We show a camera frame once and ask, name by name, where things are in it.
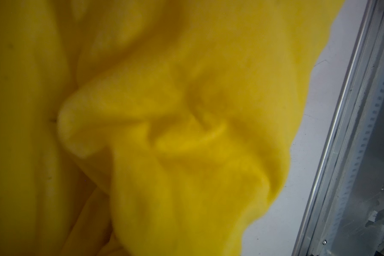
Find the yellow shorts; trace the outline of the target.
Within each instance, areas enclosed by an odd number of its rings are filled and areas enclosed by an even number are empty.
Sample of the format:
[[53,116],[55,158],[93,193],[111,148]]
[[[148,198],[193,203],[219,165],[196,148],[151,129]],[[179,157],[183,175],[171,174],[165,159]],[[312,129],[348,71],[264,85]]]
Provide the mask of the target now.
[[0,256],[238,256],[343,1],[0,1]]

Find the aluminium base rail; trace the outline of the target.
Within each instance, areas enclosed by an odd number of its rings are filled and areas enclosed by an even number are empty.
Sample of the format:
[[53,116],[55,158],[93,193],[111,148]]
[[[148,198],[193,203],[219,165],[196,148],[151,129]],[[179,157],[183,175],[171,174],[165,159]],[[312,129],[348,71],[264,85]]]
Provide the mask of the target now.
[[384,1],[368,1],[295,256],[384,256]]

